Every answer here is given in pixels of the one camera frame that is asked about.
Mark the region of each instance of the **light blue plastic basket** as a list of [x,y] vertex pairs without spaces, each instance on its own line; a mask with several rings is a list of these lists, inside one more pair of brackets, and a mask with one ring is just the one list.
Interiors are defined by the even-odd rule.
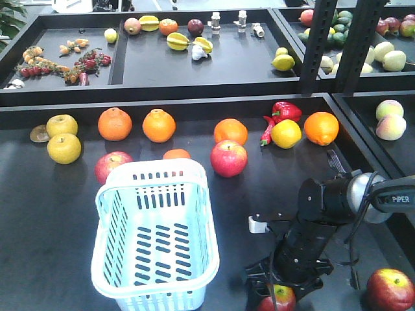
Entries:
[[187,311],[204,301],[219,252],[202,165],[190,159],[126,163],[95,198],[91,278],[122,311]]

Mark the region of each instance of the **robotic arm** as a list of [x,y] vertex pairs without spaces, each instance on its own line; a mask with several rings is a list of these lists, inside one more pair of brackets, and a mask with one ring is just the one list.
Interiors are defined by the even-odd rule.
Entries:
[[376,172],[358,170],[323,183],[307,179],[300,187],[294,218],[281,213],[274,219],[259,214],[250,217],[253,233],[267,232],[272,225],[288,221],[289,228],[271,256],[245,269],[248,280],[264,293],[269,283],[289,286],[300,300],[323,287],[320,276],[333,271],[330,261],[320,256],[339,227],[353,224],[352,238],[363,220],[378,224],[392,213],[414,210],[415,176],[386,180]]

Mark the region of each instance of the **small orange fruit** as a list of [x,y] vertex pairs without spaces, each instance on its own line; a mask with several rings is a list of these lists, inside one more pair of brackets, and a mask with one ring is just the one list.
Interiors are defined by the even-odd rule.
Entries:
[[107,109],[98,119],[98,132],[107,141],[121,141],[132,129],[132,120],[127,112],[113,107]]
[[143,131],[153,143],[164,143],[176,131],[176,122],[169,113],[156,108],[151,110],[144,118]]
[[304,134],[314,144],[327,146],[331,144],[338,134],[338,120],[328,112],[314,112],[304,123]]
[[163,155],[163,159],[190,159],[190,153],[184,149],[171,149]]
[[216,124],[213,130],[213,136],[215,137],[216,143],[227,139],[236,141],[243,146],[248,140],[248,129],[241,121],[229,118],[221,120]]
[[177,22],[170,18],[165,18],[160,21],[159,30],[165,36],[168,36],[169,34],[176,32],[178,29],[179,25],[177,24]]

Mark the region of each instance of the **lemon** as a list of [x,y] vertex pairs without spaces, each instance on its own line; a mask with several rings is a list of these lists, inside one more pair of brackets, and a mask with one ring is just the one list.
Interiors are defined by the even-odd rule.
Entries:
[[172,32],[166,38],[167,45],[176,51],[186,50],[190,44],[190,40],[183,34],[179,32]]
[[104,31],[104,37],[108,43],[115,43],[118,38],[118,33],[114,28],[108,28]]
[[78,137],[71,133],[57,134],[47,143],[49,157],[59,164],[70,164],[76,161],[81,149]]
[[155,31],[160,24],[160,21],[154,15],[141,16],[138,21],[140,22],[141,29],[144,31]]
[[282,149],[292,148],[301,137],[300,127],[290,119],[277,123],[271,130],[272,141]]
[[201,46],[203,48],[203,51],[205,51],[206,54],[211,53],[213,50],[213,44],[209,40],[203,37],[197,37],[193,41],[193,44]]
[[288,54],[288,50],[286,47],[279,47],[275,52],[275,56]]
[[278,55],[272,61],[272,65],[279,71],[291,70],[295,64],[294,58],[288,54]]

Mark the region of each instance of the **green fruit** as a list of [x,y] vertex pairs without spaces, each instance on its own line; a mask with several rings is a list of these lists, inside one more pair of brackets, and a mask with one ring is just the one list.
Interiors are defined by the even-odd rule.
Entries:
[[333,29],[335,30],[335,32],[345,32],[346,26],[343,24],[336,24],[333,26]]
[[331,49],[334,46],[334,39],[332,34],[328,34],[327,36],[327,42],[326,42],[326,48]]
[[341,32],[336,32],[333,35],[333,43],[335,47],[338,47],[339,49],[343,48],[344,44],[346,42],[346,36]]
[[337,18],[338,18],[338,12],[337,12],[337,9],[335,9],[335,13],[333,14],[333,19],[331,20],[332,25],[337,24]]
[[353,14],[350,11],[347,11],[347,10],[340,11],[338,13],[338,16],[339,17],[347,17],[347,18],[353,19]]
[[347,25],[348,23],[350,23],[351,19],[348,17],[340,17],[337,19],[337,24],[343,24],[343,25]]
[[297,34],[299,39],[301,40],[301,42],[304,45],[307,45],[307,41],[309,41],[309,35],[305,34],[304,32],[300,32],[299,34]]

